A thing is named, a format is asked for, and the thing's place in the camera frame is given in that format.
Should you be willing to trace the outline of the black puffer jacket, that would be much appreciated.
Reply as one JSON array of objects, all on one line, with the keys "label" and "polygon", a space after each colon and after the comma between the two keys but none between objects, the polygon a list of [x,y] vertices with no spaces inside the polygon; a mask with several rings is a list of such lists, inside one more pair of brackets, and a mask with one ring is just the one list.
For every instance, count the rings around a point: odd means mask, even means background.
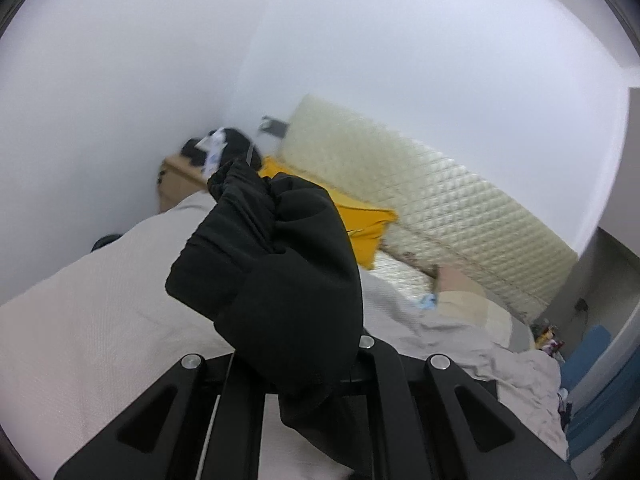
[{"label": "black puffer jacket", "polygon": [[363,332],[360,273],[328,192],[242,160],[208,181],[215,205],[172,264],[166,292],[211,320],[279,396],[285,426],[356,476],[372,472],[355,404],[337,393]]}]

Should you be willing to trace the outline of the grey duvet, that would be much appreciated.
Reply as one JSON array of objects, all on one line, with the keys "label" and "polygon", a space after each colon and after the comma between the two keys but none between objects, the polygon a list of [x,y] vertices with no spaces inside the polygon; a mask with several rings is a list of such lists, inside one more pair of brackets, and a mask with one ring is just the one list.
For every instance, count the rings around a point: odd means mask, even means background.
[{"label": "grey duvet", "polygon": [[482,328],[420,309],[366,270],[360,278],[369,333],[406,356],[424,360],[446,354],[471,377],[495,379],[498,400],[562,460],[567,458],[558,412],[558,362],[539,350],[512,352],[491,341]]}]

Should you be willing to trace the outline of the plaid pillow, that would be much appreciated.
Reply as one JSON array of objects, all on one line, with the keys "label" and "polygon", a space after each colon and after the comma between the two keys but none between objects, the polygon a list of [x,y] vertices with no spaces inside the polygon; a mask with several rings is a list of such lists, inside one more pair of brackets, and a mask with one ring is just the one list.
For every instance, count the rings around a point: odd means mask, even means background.
[{"label": "plaid pillow", "polygon": [[435,280],[436,311],[481,328],[498,346],[520,353],[534,350],[533,334],[501,300],[453,266],[439,266]]}]

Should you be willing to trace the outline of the white textured bed sheet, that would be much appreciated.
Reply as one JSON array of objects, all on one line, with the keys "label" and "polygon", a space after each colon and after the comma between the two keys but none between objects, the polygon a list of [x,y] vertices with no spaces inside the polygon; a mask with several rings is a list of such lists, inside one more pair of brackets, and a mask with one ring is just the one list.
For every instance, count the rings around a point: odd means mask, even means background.
[{"label": "white textured bed sheet", "polygon": [[212,322],[165,281],[213,208],[196,193],[1,309],[1,426],[28,468],[50,479],[183,356],[222,356]]}]

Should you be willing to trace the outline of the bottles on shelf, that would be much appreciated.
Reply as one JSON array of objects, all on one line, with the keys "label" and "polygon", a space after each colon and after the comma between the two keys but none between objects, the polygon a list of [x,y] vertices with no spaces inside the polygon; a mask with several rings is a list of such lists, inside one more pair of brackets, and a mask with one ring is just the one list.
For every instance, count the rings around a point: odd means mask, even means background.
[{"label": "bottles on shelf", "polygon": [[535,348],[554,358],[564,346],[559,329],[555,325],[540,328],[535,339]]}]

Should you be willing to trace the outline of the blue curtain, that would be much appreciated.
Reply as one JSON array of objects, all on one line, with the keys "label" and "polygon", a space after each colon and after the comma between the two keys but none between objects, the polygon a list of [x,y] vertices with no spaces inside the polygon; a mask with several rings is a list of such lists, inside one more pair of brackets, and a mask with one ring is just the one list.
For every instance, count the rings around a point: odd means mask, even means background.
[{"label": "blue curtain", "polygon": [[639,400],[639,351],[568,425],[568,457],[574,460],[600,439]]}]

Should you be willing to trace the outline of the yellow pillow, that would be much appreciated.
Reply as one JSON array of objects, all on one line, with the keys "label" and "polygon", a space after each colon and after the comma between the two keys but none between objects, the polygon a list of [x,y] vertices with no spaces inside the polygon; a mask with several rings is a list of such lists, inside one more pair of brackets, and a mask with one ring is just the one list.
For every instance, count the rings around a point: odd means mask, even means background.
[{"label": "yellow pillow", "polygon": [[367,270],[374,268],[376,253],[380,248],[382,237],[387,228],[398,220],[398,214],[393,209],[356,200],[356,198],[332,188],[332,186],[311,177],[309,174],[304,174],[297,169],[286,166],[279,159],[271,156],[267,156],[262,161],[262,168],[260,168],[259,174],[262,177],[270,178],[275,177],[277,174],[289,174],[324,188],[331,200],[333,200],[343,220],[357,262]]}]

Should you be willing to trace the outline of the cream quilted headboard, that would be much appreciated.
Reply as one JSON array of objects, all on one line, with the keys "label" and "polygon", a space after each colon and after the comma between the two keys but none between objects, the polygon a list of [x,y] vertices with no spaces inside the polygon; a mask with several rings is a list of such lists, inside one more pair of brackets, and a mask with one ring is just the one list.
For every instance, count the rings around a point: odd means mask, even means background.
[{"label": "cream quilted headboard", "polygon": [[547,309],[576,252],[478,174],[346,107],[304,96],[278,159],[307,179],[396,212],[381,248],[428,275],[449,264],[530,323]]}]

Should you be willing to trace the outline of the wooden nightstand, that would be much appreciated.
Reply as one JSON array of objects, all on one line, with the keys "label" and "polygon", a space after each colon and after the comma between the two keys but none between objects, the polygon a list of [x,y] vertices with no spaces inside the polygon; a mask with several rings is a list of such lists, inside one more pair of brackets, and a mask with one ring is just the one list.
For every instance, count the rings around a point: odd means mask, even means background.
[{"label": "wooden nightstand", "polygon": [[186,197],[206,191],[206,180],[200,167],[192,166],[190,159],[179,154],[167,156],[157,174],[157,194],[160,212],[175,207]]}]

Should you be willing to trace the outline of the black bag on nightstand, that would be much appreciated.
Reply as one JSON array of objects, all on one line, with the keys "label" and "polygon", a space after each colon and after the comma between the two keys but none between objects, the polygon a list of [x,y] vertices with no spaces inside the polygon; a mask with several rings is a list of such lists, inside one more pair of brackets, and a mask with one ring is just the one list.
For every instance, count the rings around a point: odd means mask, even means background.
[{"label": "black bag on nightstand", "polygon": [[[213,131],[209,131],[201,139],[192,138],[187,140],[180,151],[180,155],[185,157],[191,166],[203,167],[208,152],[207,139],[213,134]],[[248,136],[235,128],[224,128],[224,134],[226,135],[226,146],[221,152],[221,165],[224,165],[229,160],[242,158],[246,159],[253,169],[259,170],[262,168],[262,155],[259,153],[258,148],[250,142]]]}]

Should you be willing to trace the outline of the clear plastic bottle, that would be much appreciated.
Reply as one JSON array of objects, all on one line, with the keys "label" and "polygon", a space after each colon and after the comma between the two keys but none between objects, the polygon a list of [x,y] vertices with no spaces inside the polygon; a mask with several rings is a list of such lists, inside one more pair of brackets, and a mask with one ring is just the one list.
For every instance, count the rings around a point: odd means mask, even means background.
[{"label": "clear plastic bottle", "polygon": [[209,178],[214,174],[221,161],[222,152],[227,146],[227,136],[224,128],[219,128],[209,133],[205,138],[199,140],[195,147],[205,154],[202,175]]}]

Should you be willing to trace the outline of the wall socket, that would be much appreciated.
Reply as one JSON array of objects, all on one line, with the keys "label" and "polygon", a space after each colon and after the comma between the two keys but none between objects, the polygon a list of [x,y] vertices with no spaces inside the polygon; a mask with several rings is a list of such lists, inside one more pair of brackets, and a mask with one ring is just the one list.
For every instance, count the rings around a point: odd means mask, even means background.
[{"label": "wall socket", "polygon": [[283,139],[288,131],[288,123],[271,116],[262,116],[259,131],[268,133],[275,138]]}]

